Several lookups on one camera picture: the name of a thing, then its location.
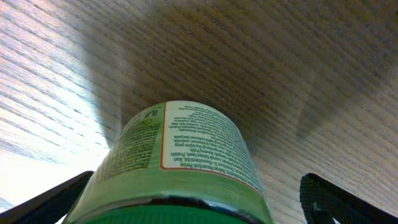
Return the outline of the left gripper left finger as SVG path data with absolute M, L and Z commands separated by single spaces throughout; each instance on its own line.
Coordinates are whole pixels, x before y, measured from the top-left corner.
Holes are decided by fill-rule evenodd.
M 1 214 L 1 224 L 57 223 L 72 208 L 93 171 L 81 174 Z

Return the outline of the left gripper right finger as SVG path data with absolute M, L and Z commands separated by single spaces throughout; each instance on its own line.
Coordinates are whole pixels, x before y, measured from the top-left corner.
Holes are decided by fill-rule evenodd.
M 397 224 L 397 217 L 313 173 L 301 178 L 300 203 L 309 224 Z

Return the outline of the green lid spice jar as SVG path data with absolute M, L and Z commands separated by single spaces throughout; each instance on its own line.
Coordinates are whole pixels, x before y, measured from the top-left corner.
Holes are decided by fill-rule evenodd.
M 133 117 L 90 177 L 66 223 L 271 223 L 238 127 L 194 101 Z

